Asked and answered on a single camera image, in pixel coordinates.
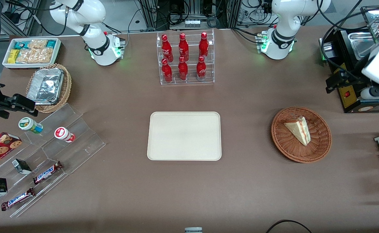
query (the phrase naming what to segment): snickers bar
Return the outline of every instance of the snickers bar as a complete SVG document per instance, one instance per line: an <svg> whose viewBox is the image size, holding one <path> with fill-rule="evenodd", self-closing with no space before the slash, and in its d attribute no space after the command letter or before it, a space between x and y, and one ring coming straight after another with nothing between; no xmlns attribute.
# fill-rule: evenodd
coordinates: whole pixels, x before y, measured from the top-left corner
<svg viewBox="0 0 379 233"><path fill-rule="evenodd" d="M35 196L35 195L36 195L36 193L34 192L34 189L31 187L26 192L24 192L24 193L16 196L15 198L9 200L8 202L4 202L3 204L1 204L1 210L2 211L6 211L9 208L11 208L13 205L15 205L15 204L17 204L19 202L23 202L27 198L29 198L31 196Z"/></svg>
<svg viewBox="0 0 379 233"><path fill-rule="evenodd" d="M53 173L55 173L57 170L62 168L63 165L61 165L60 161L53 164L53 166L46 171L44 171L42 174L38 175L36 178L33 178L34 184L39 184L43 180L47 179L49 176L51 176Z"/></svg>

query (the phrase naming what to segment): small bottle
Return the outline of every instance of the small bottle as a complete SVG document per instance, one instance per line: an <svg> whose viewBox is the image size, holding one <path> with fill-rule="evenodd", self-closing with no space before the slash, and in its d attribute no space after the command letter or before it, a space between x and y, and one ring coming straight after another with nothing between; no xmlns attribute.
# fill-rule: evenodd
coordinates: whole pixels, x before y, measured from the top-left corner
<svg viewBox="0 0 379 233"><path fill-rule="evenodd" d="M172 82L172 69L168 65L167 59L162 59L162 74L164 76L165 82Z"/></svg>
<svg viewBox="0 0 379 233"><path fill-rule="evenodd" d="M188 42L185 39L185 34L181 33L179 34L179 56L183 56L185 61L188 61L190 59L190 50L188 47Z"/></svg>
<svg viewBox="0 0 379 233"><path fill-rule="evenodd" d="M204 56L200 56L198 58L198 64L197 64L197 80L198 81L205 80L205 69L206 69L206 65L204 62Z"/></svg>
<svg viewBox="0 0 379 233"><path fill-rule="evenodd" d="M73 142L76 139L76 136L64 127L59 127L55 130L55 137L65 142Z"/></svg>
<svg viewBox="0 0 379 233"><path fill-rule="evenodd" d="M188 75L188 65L185 62L184 56L179 57L178 70L179 70L179 78L182 81L186 81L187 75Z"/></svg>
<svg viewBox="0 0 379 233"><path fill-rule="evenodd" d="M43 125L37 123L35 120L29 117L21 118L18 122L19 128L22 130L28 130L35 134L40 134L43 131Z"/></svg>
<svg viewBox="0 0 379 233"><path fill-rule="evenodd" d="M172 55L172 47L171 44L168 41L168 37L163 34L161 36L162 39L162 53L163 57L167 59L168 62L173 62L174 56Z"/></svg>
<svg viewBox="0 0 379 233"><path fill-rule="evenodd" d="M200 56L207 57L208 56L208 41L207 41L207 33L201 33L201 41L199 45Z"/></svg>

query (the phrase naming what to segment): cookie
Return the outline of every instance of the cookie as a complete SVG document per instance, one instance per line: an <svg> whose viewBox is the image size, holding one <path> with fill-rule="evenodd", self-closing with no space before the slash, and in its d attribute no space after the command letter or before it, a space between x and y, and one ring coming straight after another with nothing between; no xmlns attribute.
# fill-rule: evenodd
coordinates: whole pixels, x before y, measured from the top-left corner
<svg viewBox="0 0 379 233"><path fill-rule="evenodd" d="M7 134L4 134L3 136L0 137L1 143L8 144L8 143L10 143L11 140L12 140L12 138L10 136L8 136Z"/></svg>
<svg viewBox="0 0 379 233"><path fill-rule="evenodd" d="M17 147L19 147L23 142L18 140L18 141L15 141L13 143L10 144L10 148L11 149L16 149Z"/></svg>
<svg viewBox="0 0 379 233"><path fill-rule="evenodd" d="M8 151L8 147L6 147L6 146L0 147L0 155L4 154L7 151Z"/></svg>

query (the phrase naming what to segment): yogurt bottle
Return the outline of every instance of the yogurt bottle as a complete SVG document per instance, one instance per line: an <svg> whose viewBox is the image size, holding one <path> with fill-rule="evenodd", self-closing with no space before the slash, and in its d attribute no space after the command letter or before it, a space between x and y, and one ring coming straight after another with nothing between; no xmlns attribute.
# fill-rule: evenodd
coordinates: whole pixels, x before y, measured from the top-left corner
<svg viewBox="0 0 379 233"><path fill-rule="evenodd" d="M21 118L21 120L18 122L18 126L22 130L28 130L35 134L40 134L43 131L43 125L37 123L35 120L29 117Z"/></svg>
<svg viewBox="0 0 379 233"><path fill-rule="evenodd" d="M55 137L65 142L73 142L76 136L67 130L67 128L59 127L55 130Z"/></svg>

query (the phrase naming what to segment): red cap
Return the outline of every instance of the red cap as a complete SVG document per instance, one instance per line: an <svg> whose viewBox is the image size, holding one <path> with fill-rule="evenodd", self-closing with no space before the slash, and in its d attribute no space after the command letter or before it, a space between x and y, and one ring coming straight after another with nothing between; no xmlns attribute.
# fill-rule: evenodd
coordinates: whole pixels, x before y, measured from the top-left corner
<svg viewBox="0 0 379 233"><path fill-rule="evenodd" d="M161 36L161 39L162 39L162 41L168 41L168 37L165 35L165 34L163 34L162 36Z"/></svg>

